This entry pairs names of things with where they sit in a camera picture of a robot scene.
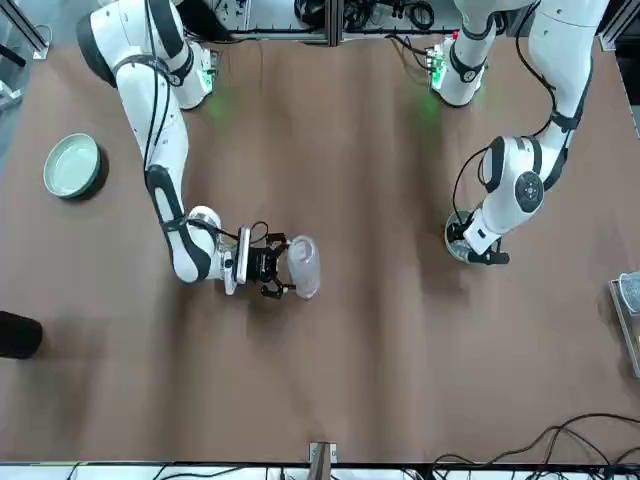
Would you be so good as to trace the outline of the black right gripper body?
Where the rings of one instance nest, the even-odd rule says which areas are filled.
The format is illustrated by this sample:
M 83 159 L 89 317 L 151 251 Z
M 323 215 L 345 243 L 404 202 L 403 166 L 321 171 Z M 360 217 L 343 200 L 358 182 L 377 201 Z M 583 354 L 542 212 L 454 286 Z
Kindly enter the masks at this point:
M 254 283 L 269 283 L 275 275 L 274 252 L 269 247 L 250 247 L 248 279 Z

